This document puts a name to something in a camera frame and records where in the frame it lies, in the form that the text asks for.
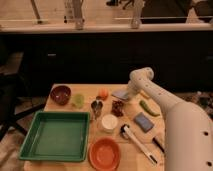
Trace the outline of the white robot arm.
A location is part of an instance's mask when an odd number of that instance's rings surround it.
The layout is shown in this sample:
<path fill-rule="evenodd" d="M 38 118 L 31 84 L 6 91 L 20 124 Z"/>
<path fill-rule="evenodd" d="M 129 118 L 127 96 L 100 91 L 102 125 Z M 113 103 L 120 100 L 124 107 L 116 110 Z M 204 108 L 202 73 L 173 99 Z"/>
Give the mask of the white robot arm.
<path fill-rule="evenodd" d="M 128 96 L 141 90 L 160 107 L 165 122 L 165 171 L 213 171 L 213 121 L 198 105 L 152 82 L 150 67 L 129 75 Z"/>

